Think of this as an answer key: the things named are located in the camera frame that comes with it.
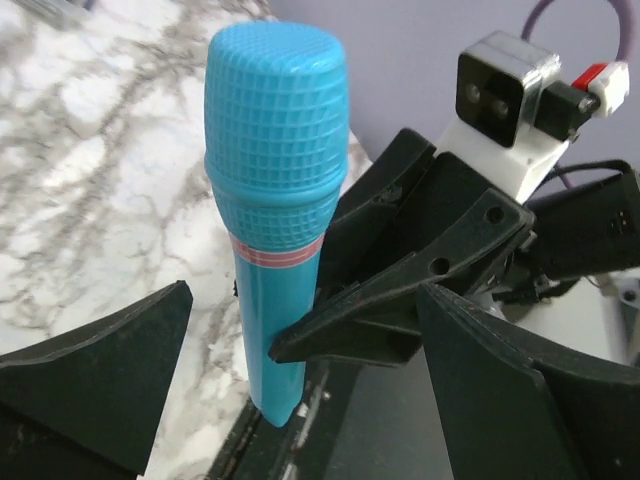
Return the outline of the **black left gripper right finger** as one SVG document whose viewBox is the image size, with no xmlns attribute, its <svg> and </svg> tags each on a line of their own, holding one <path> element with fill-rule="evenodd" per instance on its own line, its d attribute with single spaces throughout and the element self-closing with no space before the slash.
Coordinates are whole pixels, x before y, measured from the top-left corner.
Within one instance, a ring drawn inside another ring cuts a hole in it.
<svg viewBox="0 0 640 480">
<path fill-rule="evenodd" d="M 636 479 L 639 371 L 547 340 L 439 285 L 416 306 L 457 479 Z"/>
</svg>

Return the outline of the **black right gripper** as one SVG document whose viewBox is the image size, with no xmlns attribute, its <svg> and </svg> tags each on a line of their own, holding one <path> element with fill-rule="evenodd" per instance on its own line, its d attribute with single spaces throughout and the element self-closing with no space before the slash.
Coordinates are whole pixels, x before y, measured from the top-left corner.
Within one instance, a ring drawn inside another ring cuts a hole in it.
<svg viewBox="0 0 640 480">
<path fill-rule="evenodd" d="M 454 155 L 433 151 L 421 134 L 401 129 L 340 198 L 317 280 L 316 298 L 328 300 L 274 339 L 271 359 L 404 365 L 422 344 L 421 285 L 465 296 L 498 275 L 533 215 Z M 391 237 L 391 222 L 396 263 L 386 269 L 376 243 Z M 356 281 L 363 283 L 335 295 Z"/>
</svg>

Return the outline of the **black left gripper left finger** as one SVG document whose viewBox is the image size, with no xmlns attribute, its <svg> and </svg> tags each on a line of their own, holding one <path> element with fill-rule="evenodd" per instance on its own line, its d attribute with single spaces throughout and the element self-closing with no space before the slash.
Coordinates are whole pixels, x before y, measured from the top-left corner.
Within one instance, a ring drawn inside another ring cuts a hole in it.
<svg viewBox="0 0 640 480">
<path fill-rule="evenodd" d="M 144 474 L 193 297 L 170 284 L 99 320 L 1 358 L 4 479 Z"/>
</svg>

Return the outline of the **blue microphone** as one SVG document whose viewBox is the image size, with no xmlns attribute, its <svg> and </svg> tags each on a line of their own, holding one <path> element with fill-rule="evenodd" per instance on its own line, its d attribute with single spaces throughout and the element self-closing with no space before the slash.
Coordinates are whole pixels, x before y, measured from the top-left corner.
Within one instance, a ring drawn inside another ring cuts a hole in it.
<svg viewBox="0 0 640 480">
<path fill-rule="evenodd" d="M 312 308 L 319 255 L 348 171 L 344 49 L 316 27 L 255 21 L 212 38 L 205 169 L 235 256 L 250 397 L 284 425 L 305 366 L 269 356 Z"/>
</svg>

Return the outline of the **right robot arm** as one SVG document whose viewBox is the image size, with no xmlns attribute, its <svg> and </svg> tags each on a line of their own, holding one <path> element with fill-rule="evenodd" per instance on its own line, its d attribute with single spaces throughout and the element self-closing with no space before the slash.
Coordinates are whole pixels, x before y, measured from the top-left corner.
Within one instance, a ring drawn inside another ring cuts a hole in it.
<svg viewBox="0 0 640 480">
<path fill-rule="evenodd" d="M 452 153 L 401 130 L 340 199 L 321 251 L 312 311 L 273 342 L 284 362 L 396 366 L 418 350 L 424 284 L 534 303 L 581 277 L 639 263 L 639 176 L 520 203 Z"/>
</svg>

